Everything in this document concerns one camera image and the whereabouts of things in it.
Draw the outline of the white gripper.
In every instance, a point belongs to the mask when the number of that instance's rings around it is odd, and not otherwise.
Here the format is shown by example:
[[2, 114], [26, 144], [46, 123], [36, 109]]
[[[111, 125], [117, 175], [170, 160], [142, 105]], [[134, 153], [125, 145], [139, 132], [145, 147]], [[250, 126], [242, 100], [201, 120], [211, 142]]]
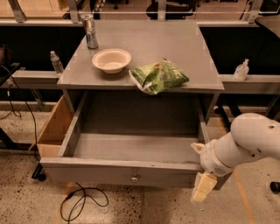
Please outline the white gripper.
[[216, 140], [209, 143], [191, 143], [191, 147], [200, 156], [200, 165], [205, 172], [198, 172], [192, 189], [191, 202], [200, 203], [215, 188], [217, 177], [224, 177], [233, 171], [224, 165], [215, 152]]

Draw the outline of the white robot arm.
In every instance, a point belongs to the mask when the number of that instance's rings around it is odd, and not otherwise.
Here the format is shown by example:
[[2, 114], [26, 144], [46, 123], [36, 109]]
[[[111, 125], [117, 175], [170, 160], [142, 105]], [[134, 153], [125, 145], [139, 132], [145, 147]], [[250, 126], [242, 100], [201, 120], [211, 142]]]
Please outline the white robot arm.
[[280, 159], [280, 123], [256, 113], [238, 115], [230, 131], [209, 143], [192, 143], [204, 172], [196, 175], [191, 202], [202, 202], [237, 165], [262, 158]]

